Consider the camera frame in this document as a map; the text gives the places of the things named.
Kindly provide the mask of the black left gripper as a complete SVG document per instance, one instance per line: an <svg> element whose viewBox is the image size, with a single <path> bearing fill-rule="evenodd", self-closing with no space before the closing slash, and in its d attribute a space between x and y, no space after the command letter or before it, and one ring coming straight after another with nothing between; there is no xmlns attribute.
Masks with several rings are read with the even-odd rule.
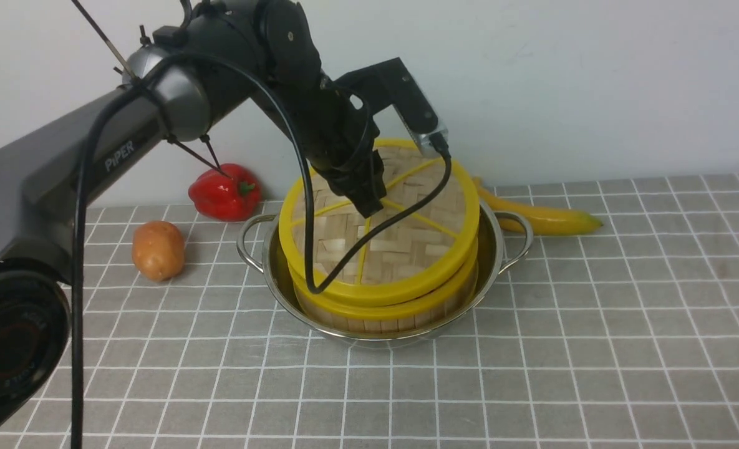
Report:
<svg viewBox="0 0 739 449"><path fill-rule="evenodd" d="M377 126L366 107L353 105L350 90L324 72L312 85L270 80L269 86L286 109L307 162L332 191L364 218L382 211L382 165L372 150Z"/></svg>

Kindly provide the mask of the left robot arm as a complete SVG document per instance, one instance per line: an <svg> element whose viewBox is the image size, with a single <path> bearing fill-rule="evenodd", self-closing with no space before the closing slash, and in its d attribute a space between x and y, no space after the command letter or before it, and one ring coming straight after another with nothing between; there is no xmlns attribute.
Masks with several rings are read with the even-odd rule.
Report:
<svg viewBox="0 0 739 449"><path fill-rule="evenodd" d="M380 208L383 165L368 105L332 85L293 1L182 2L109 94L0 148L0 427L72 348L72 447L84 417L87 208L158 143L186 148L252 99L310 170L361 213Z"/></svg>

